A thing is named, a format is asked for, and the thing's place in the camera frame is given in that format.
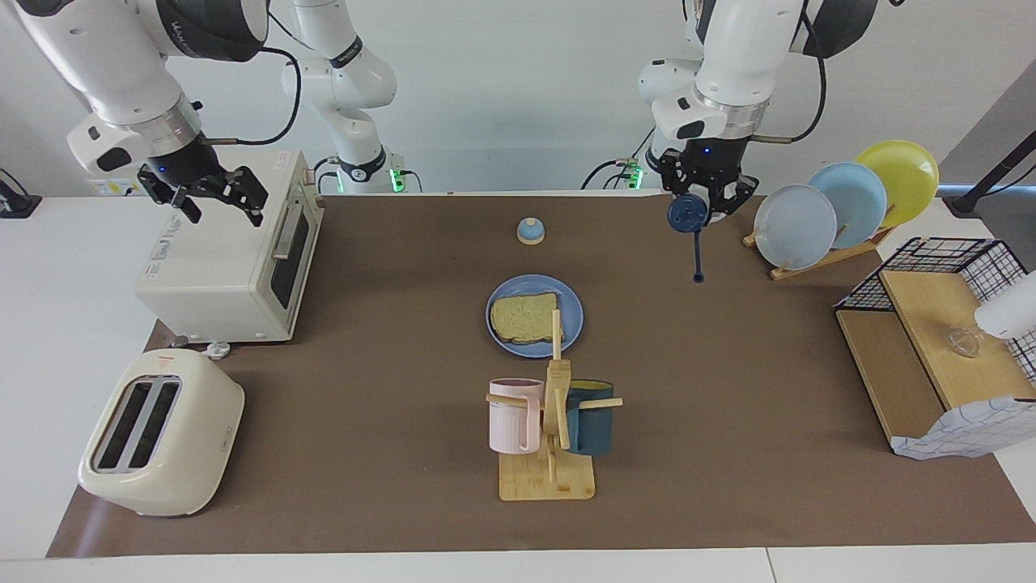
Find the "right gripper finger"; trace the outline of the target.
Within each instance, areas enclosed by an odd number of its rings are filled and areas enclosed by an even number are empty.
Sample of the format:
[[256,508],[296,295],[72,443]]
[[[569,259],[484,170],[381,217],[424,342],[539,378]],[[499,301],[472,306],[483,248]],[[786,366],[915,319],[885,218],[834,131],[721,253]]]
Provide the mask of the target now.
[[262,211],[269,192],[251,168],[239,166],[233,171],[212,174],[212,192],[219,202],[242,210],[253,226],[262,225]]
[[202,218],[202,211],[189,196],[185,187],[170,187],[166,182],[160,180],[159,176],[149,168],[138,170],[138,181],[152,202],[178,209],[192,223],[199,223]]

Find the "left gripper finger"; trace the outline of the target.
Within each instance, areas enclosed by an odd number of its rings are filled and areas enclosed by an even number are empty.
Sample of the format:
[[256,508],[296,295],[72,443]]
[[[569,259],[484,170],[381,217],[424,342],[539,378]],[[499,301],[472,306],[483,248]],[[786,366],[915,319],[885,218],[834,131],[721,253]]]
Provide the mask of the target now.
[[728,218],[733,215],[755,195],[759,186],[756,177],[741,174],[732,182],[711,190],[711,221]]
[[661,188],[674,197],[685,196],[689,191],[689,180],[683,168],[682,155],[677,149],[666,149],[660,155]]

